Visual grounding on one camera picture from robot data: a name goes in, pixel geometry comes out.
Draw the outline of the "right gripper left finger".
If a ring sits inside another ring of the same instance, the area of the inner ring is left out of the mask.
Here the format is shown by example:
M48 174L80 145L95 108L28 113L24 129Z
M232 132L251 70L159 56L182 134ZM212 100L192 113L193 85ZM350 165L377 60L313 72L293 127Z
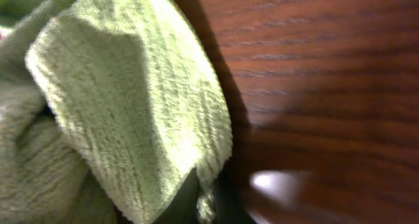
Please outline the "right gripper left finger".
M153 224L198 224L196 204L199 190L196 169L193 168L170 205Z

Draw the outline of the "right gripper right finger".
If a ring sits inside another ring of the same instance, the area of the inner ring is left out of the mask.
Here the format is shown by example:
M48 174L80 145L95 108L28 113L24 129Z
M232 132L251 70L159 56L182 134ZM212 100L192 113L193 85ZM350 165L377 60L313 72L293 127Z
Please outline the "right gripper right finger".
M221 172L215 181L214 197L216 224L256 224L240 203L225 171Z

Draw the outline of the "light green microfibre cloth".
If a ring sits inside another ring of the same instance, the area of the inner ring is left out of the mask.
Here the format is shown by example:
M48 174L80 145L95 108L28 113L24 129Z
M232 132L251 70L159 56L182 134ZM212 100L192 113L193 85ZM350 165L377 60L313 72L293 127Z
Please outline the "light green microfibre cloth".
M232 153L219 79L173 0L1 0L1 222L197 218Z

